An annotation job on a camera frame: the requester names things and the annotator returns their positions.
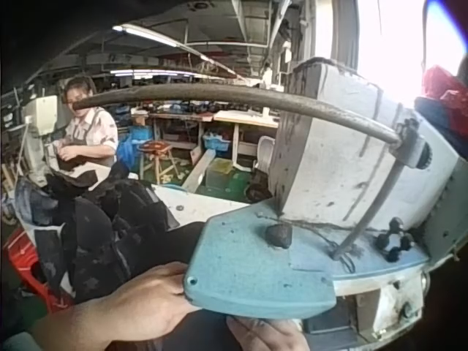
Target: hand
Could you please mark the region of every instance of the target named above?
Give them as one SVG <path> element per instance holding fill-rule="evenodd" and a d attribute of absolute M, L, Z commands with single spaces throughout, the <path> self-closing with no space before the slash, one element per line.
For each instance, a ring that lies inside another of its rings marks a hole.
<path fill-rule="evenodd" d="M 77 146 L 77 145 L 63 146 L 58 150 L 58 156 L 64 161 L 69 161 L 71 159 L 74 159 L 79 154 L 80 154 L 80 146 Z"/>
<path fill-rule="evenodd" d="M 310 351 L 306 338 L 292 320 L 228 317 L 227 327 L 243 351 Z"/>
<path fill-rule="evenodd" d="M 184 297 L 186 265 L 161 265 L 98 300 L 99 330 L 108 341 L 142 341 L 170 333 L 198 308 Z"/>

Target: industrial sewing machine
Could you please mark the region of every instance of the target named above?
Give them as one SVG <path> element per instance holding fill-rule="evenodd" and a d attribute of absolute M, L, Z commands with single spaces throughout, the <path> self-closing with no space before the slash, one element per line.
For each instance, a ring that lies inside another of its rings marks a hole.
<path fill-rule="evenodd" d="M 303 320 L 315 350 L 381 347 L 423 316 L 430 270 L 468 238 L 468 164 L 422 116 L 351 72 L 311 60 L 287 91 L 168 84 L 75 107 L 190 98 L 288 111 L 273 198 L 206 222 L 186 295 L 215 312 Z"/>

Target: dark fabric pile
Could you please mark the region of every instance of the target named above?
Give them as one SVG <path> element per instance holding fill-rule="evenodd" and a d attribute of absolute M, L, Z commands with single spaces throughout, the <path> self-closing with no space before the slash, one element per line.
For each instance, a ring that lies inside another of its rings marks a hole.
<path fill-rule="evenodd" d="M 108 295 L 154 266 L 189 262 L 204 224 L 179 227 L 150 183 L 128 175 L 117 162 L 91 191 L 97 182 L 93 170 L 77 178 L 51 171 L 42 189 L 26 178 L 18 180 L 17 215 L 33 227 L 42 270 L 57 297 L 65 272 L 80 303 Z M 165 337 L 163 350 L 211 347 L 239 350 L 224 316 L 200 311 Z"/>

